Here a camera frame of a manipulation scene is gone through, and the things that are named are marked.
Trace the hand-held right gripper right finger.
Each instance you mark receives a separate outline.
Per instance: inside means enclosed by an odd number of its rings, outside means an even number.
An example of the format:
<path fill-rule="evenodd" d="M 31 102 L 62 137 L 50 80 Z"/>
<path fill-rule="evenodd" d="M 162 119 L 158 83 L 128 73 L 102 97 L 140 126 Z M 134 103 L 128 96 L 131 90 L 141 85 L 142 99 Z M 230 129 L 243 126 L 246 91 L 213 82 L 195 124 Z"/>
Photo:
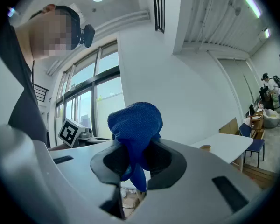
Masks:
<path fill-rule="evenodd" d="M 201 149 L 159 139 L 186 163 L 171 187 L 148 190 L 128 218 L 129 224 L 242 224 L 257 210 L 262 194 L 249 177 L 221 158 Z"/>

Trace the small wooden table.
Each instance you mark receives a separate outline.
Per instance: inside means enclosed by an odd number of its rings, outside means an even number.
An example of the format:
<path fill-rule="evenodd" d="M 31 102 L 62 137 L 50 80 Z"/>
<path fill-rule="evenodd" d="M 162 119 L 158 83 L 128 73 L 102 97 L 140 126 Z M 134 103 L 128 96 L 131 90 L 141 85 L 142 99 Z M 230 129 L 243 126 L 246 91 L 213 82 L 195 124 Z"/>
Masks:
<path fill-rule="evenodd" d="M 251 124 L 251 137 L 256 140 L 261 140 L 264 137 L 264 113 L 263 110 L 255 112 L 249 116 Z"/>

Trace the black vent grille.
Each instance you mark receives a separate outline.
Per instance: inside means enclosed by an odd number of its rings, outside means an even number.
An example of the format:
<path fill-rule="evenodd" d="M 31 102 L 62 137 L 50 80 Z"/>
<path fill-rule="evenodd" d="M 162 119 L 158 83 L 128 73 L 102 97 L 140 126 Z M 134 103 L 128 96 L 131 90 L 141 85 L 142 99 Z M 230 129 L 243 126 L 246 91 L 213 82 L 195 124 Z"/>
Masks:
<path fill-rule="evenodd" d="M 165 0 L 153 0 L 155 30 L 165 33 Z"/>

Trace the person's black shirt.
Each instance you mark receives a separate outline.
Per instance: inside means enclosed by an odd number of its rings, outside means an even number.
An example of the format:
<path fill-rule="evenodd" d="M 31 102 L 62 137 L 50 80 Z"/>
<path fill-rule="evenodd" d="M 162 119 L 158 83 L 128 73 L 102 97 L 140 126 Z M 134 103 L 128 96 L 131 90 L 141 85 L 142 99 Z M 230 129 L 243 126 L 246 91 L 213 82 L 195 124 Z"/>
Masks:
<path fill-rule="evenodd" d="M 12 109 L 8 124 L 23 131 L 31 139 L 47 145 L 47 129 L 31 83 L 32 71 L 21 52 L 15 29 L 8 22 L 0 31 L 0 58 L 3 59 L 16 81 L 24 88 Z"/>

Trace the person's left forearm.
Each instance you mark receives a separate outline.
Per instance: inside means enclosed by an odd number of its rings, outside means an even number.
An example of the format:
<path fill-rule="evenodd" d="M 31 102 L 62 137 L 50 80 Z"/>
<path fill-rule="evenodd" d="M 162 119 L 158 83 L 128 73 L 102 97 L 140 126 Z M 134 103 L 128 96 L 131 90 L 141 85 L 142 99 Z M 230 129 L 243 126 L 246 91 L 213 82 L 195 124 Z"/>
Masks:
<path fill-rule="evenodd" d="M 68 146 L 67 144 L 63 143 L 63 144 L 61 144 L 61 145 L 58 145 L 58 146 L 49 148 L 48 150 L 51 152 L 51 151 L 69 149 L 69 148 L 70 148 L 70 146 Z"/>

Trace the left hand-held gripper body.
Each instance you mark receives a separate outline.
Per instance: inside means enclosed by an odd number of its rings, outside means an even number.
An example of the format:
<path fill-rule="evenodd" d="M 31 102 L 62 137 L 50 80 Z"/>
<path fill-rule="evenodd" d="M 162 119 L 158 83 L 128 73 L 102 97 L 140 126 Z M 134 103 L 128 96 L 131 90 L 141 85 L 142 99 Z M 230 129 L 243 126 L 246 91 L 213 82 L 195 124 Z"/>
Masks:
<path fill-rule="evenodd" d="M 110 141 L 110 139 L 94 136 L 91 128 L 85 127 L 71 119 L 65 119 L 58 138 L 70 148 L 85 147 Z"/>

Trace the white ceiling pipes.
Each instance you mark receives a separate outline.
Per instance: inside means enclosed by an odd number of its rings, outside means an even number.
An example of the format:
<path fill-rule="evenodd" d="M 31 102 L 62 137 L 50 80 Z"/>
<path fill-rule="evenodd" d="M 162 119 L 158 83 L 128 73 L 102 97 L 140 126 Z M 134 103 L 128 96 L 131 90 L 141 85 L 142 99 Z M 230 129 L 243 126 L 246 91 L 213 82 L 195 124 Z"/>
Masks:
<path fill-rule="evenodd" d="M 129 13 L 117 18 L 114 18 L 110 21 L 107 21 L 100 26 L 95 28 L 96 35 L 105 33 L 107 31 L 111 31 L 117 28 L 121 28 L 124 26 L 132 25 L 136 22 L 142 22 L 150 20 L 150 12 L 147 10 L 138 11 L 134 13 Z"/>

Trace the black railing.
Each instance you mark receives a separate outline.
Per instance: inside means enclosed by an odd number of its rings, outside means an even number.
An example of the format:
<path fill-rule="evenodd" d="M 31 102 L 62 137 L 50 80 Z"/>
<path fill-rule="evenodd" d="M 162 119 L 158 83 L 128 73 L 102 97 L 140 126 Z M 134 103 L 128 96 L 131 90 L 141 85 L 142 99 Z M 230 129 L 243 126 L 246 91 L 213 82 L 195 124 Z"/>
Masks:
<path fill-rule="evenodd" d="M 49 92 L 49 90 L 42 86 L 34 84 L 34 91 L 35 91 L 37 101 L 45 102 L 45 99 L 46 99 L 46 96 L 47 96 L 47 93 Z"/>

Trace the blue cloth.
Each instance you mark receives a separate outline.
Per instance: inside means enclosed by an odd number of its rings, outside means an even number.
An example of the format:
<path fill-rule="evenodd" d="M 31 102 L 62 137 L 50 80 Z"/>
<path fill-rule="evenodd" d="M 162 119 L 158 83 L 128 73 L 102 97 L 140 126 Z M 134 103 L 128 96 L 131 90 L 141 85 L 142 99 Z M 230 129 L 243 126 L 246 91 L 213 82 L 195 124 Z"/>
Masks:
<path fill-rule="evenodd" d="M 163 121 L 159 109 L 148 102 L 136 102 L 111 113 L 107 124 L 112 138 L 128 151 L 129 164 L 121 180 L 130 180 L 137 190 L 145 192 L 147 181 L 144 170 L 148 171 L 149 166 L 143 151 L 151 139 L 161 137 Z"/>

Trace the blue chair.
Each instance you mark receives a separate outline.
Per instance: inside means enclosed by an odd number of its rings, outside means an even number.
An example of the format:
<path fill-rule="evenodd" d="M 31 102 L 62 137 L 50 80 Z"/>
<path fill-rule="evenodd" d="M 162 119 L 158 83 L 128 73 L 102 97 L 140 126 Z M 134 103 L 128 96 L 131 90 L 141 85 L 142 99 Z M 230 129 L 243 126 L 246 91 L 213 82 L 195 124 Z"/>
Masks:
<path fill-rule="evenodd" d="M 250 138 L 252 128 L 248 126 L 247 124 L 243 123 L 239 128 L 239 133 L 243 137 Z M 260 161 L 260 151 L 263 150 L 263 158 L 265 157 L 265 140 L 263 139 L 253 139 L 252 144 L 244 151 L 244 162 L 246 157 L 246 151 L 250 151 L 250 156 L 252 156 L 252 153 L 258 154 L 257 159 L 257 167 L 259 167 L 259 161 Z"/>

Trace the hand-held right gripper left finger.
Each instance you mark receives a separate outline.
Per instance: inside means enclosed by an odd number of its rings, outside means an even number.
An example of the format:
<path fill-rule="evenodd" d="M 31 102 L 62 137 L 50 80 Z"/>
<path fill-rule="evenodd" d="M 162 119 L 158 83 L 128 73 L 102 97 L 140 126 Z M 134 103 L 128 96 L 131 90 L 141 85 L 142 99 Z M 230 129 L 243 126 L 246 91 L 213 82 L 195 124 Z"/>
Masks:
<path fill-rule="evenodd" d="M 87 147 L 49 152 L 42 142 L 1 125 L 0 181 L 38 224 L 125 224 L 120 190 L 95 176 Z"/>

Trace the white bean bag seat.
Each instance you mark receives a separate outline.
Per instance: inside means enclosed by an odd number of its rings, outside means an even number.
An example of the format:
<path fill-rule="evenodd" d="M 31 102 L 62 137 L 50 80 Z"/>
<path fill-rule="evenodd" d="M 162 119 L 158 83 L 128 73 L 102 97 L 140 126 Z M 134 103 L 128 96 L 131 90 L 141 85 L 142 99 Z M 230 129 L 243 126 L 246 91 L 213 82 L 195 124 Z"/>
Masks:
<path fill-rule="evenodd" d="M 277 127 L 280 122 L 280 114 L 271 109 L 263 109 L 264 127 L 271 129 Z"/>

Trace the large window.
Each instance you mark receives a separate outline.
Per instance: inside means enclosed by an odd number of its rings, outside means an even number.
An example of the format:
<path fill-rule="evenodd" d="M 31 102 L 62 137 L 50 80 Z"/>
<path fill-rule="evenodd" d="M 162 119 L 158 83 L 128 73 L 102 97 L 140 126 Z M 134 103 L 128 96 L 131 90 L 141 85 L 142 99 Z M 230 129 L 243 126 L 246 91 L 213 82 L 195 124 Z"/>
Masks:
<path fill-rule="evenodd" d="M 110 113 L 125 107 L 119 70 L 118 43 L 111 41 L 85 55 L 63 73 L 57 93 L 55 134 L 66 119 L 111 139 Z"/>

